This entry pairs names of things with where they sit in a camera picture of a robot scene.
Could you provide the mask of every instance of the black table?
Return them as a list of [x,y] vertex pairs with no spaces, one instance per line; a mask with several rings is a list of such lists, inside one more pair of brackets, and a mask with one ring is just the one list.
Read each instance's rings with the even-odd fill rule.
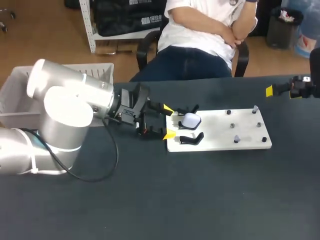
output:
[[[272,148],[169,153],[162,141],[114,126],[120,155],[109,180],[0,176],[1,239],[319,240],[320,99],[265,97],[288,79],[147,83],[154,101],[173,108],[259,106]],[[106,131],[92,128],[73,170],[102,174],[113,160]]]

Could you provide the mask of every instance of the blue jeans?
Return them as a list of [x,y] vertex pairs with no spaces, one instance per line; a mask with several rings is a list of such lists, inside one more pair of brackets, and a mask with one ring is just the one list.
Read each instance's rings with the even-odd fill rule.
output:
[[227,63],[196,48],[169,46],[130,82],[179,81],[231,77]]

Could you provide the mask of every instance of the metal shelf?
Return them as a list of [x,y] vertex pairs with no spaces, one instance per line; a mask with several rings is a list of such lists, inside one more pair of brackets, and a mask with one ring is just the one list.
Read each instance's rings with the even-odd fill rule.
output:
[[96,52],[96,41],[97,40],[128,40],[128,39],[144,39],[145,36],[152,32],[159,30],[159,28],[154,28],[150,30],[145,31],[138,31],[138,32],[132,32],[117,36],[100,36],[91,23],[91,16],[90,16],[90,3],[89,0],[79,0],[80,6],[81,6],[81,12],[83,17],[83,22],[86,30],[86,35],[88,38],[89,46],[91,53]]

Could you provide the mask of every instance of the white storage bin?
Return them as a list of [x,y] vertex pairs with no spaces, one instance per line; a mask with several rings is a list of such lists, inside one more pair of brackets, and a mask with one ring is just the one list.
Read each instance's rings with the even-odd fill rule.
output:
[[[73,70],[86,73],[106,83],[113,84],[114,64],[69,64]],[[17,66],[12,70],[0,90],[0,122],[6,128],[38,129],[40,104],[27,95],[27,83],[33,66]],[[94,119],[91,126],[101,126],[101,120]]]

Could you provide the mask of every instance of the yellow tape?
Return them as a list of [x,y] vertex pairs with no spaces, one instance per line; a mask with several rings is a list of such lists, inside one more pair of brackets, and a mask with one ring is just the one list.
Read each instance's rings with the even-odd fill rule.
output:
[[168,107],[167,105],[163,104],[163,109],[171,111],[171,115],[174,114],[175,111],[173,111],[170,107]]
[[274,95],[274,91],[272,89],[272,85],[265,90],[266,97],[272,97]]
[[172,130],[167,128],[166,129],[166,135],[164,136],[163,140],[173,139],[176,135],[177,135],[177,133],[175,131],[172,131]]

